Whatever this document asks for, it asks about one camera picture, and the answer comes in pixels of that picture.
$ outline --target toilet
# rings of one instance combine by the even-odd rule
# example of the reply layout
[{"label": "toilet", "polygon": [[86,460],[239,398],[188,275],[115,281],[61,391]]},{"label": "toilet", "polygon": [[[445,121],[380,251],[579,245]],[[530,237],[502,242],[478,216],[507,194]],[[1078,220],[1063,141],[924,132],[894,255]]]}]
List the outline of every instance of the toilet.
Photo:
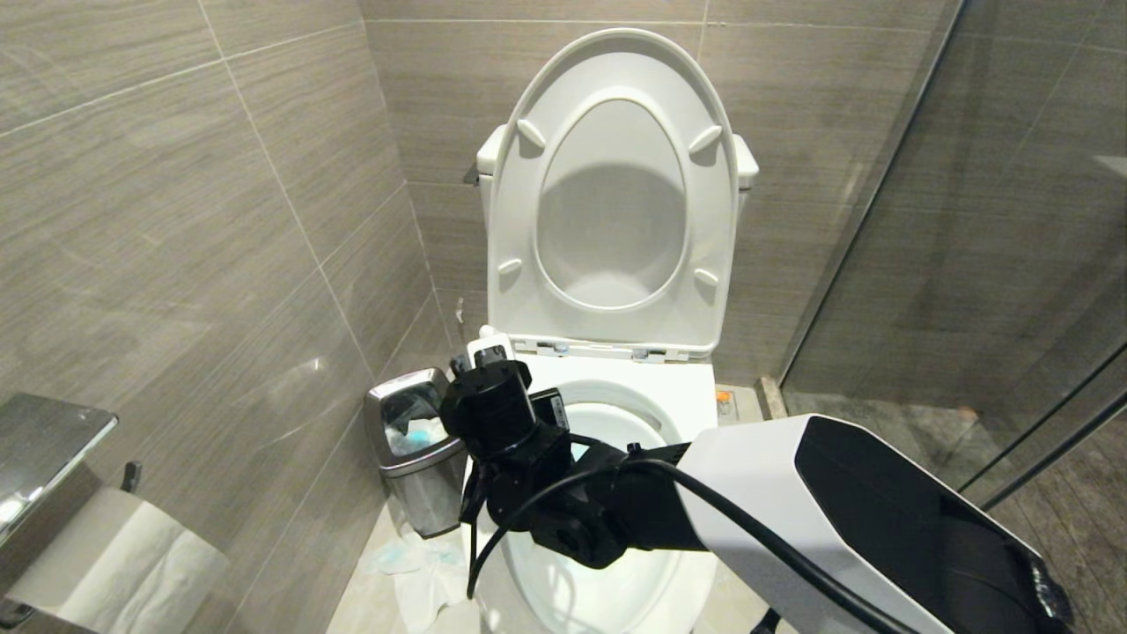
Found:
[{"label": "toilet", "polygon": [[[709,355],[758,167],[696,62],[646,30],[586,35],[536,74],[477,168],[489,325],[530,392],[559,389],[573,432],[623,450],[716,427]],[[482,512],[478,543],[495,529]],[[710,553],[633,550],[589,570],[509,534],[474,598],[494,634],[687,634],[716,570]]]}]

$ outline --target toilet paper roll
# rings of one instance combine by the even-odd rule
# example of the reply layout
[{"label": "toilet paper roll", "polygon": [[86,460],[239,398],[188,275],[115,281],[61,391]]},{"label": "toilet paper roll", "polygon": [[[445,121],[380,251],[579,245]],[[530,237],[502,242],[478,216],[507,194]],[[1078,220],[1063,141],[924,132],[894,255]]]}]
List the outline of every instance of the toilet paper roll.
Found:
[{"label": "toilet paper roll", "polygon": [[180,634],[227,565],[160,509],[103,489],[8,598],[97,634]]}]

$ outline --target wooden floor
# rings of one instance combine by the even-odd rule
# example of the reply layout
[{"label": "wooden floor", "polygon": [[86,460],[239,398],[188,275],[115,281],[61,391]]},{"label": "wooden floor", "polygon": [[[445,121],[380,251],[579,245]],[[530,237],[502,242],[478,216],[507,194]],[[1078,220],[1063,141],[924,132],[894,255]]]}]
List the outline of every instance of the wooden floor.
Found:
[{"label": "wooden floor", "polygon": [[991,515],[1045,557],[1072,599],[1074,632],[1127,633],[1127,416]]}]

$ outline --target stainless steel trash can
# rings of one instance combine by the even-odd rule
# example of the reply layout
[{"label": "stainless steel trash can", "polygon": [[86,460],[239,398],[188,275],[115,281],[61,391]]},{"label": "stainless steel trash can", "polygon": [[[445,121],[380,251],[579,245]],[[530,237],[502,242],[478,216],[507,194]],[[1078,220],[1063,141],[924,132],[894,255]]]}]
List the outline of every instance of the stainless steel trash can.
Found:
[{"label": "stainless steel trash can", "polygon": [[410,419],[432,419],[450,383],[437,368],[384,382],[364,399],[364,426],[375,450],[380,474],[407,511],[407,520],[424,539],[458,528],[465,473],[465,447],[456,438],[396,456],[385,427],[406,432]]}]

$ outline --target floor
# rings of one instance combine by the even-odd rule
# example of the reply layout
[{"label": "floor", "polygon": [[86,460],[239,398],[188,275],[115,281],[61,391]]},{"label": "floor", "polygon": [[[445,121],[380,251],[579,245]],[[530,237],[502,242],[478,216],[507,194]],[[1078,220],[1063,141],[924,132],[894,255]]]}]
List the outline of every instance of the floor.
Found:
[{"label": "floor", "polygon": [[[721,396],[719,403],[720,425],[762,421],[758,400],[749,389],[717,386]],[[352,580],[337,606],[327,634],[408,634],[396,602],[394,580],[376,570],[374,553],[396,539],[399,532],[410,530],[398,502],[392,499],[384,506],[380,519],[369,538],[364,554],[357,562]],[[454,532],[437,539],[456,544],[459,533]],[[693,634],[746,634],[766,611],[766,604],[745,586],[724,564],[717,572],[701,618]],[[447,606],[438,613],[427,634],[486,634],[480,623],[477,606],[462,601]],[[779,634],[795,634],[786,623]]]},{"label": "floor", "polygon": [[795,391],[782,394],[791,416],[818,413],[857,423],[956,489],[1004,448],[969,409],[905,405]]},{"label": "floor", "polygon": [[1075,634],[1127,632],[1127,413],[991,515],[1045,557],[1072,600]]}]

